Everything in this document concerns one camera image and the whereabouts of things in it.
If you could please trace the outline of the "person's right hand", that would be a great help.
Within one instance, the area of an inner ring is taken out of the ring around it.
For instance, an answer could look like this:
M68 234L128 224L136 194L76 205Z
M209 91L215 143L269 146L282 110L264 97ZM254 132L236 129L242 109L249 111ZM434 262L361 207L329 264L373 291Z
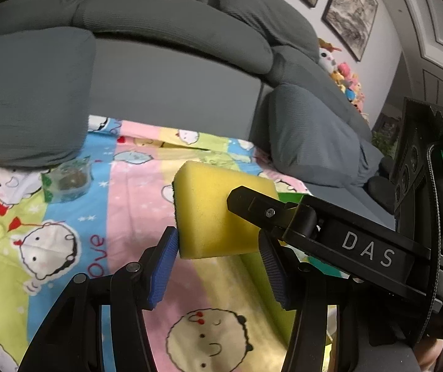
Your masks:
M443 339L424 337L413 351L421 371L439 371L443 368Z

